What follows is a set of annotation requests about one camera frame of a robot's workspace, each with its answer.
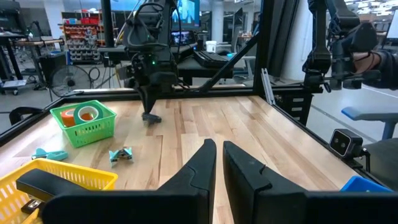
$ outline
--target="green basket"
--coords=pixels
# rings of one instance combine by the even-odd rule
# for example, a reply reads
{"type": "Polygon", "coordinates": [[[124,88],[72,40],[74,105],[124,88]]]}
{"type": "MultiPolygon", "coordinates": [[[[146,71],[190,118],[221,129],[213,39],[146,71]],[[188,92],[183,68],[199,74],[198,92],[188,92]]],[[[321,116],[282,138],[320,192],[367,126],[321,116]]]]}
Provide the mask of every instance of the green basket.
{"type": "Polygon", "coordinates": [[[103,118],[67,128],[63,125],[61,113],[65,110],[74,109],[79,104],[63,106],[50,110],[52,116],[58,122],[62,131],[67,135],[73,147],[82,147],[95,141],[112,137],[114,134],[114,120],[116,113],[108,109],[98,100],[91,100],[85,103],[92,103],[99,106],[103,111],[103,118]]]}

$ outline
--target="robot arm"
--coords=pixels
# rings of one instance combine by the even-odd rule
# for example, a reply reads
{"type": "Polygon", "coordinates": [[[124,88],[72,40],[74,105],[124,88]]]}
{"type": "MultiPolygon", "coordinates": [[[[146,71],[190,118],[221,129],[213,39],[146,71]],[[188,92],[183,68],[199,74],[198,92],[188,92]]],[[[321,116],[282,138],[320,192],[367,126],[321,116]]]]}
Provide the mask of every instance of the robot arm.
{"type": "Polygon", "coordinates": [[[362,80],[378,79],[379,71],[354,74],[353,53],[370,52],[377,45],[372,24],[360,23],[359,17],[348,10],[344,0],[308,0],[308,5],[313,14],[313,43],[303,65],[304,85],[324,84],[330,92],[340,90],[342,84],[344,88],[359,89],[362,80]],[[328,28],[330,49],[325,42],[326,10],[331,15],[328,28]],[[331,77],[325,77],[330,67],[331,77]]]}

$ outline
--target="teal plastic piece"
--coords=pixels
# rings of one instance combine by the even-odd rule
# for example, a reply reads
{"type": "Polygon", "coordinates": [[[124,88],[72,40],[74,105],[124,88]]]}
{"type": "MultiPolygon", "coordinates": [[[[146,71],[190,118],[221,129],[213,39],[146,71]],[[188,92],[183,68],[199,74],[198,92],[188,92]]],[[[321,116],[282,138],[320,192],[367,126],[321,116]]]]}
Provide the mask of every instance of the teal plastic piece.
{"type": "Polygon", "coordinates": [[[32,155],[32,159],[44,158],[51,159],[55,161],[62,161],[66,159],[69,154],[65,151],[54,151],[54,152],[46,152],[42,148],[36,149],[36,154],[32,155]]]}
{"type": "Polygon", "coordinates": [[[114,162],[119,161],[119,159],[132,160],[131,147],[129,147],[129,148],[125,147],[116,152],[112,152],[112,151],[109,152],[109,161],[111,163],[111,166],[113,166],[114,162]]]}

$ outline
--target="yellow plastic basket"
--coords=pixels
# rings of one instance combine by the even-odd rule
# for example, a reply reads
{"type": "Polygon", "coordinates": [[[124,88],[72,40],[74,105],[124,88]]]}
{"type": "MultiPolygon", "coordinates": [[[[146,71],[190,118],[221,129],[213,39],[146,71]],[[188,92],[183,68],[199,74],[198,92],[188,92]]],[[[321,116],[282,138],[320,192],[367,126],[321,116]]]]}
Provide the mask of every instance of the yellow plastic basket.
{"type": "Polygon", "coordinates": [[[67,164],[48,159],[35,159],[0,179],[0,224],[41,223],[37,211],[30,216],[21,208],[30,200],[28,195],[16,189],[16,180],[32,169],[41,169],[65,178],[89,190],[113,190],[118,175],[102,170],[67,164]]]}

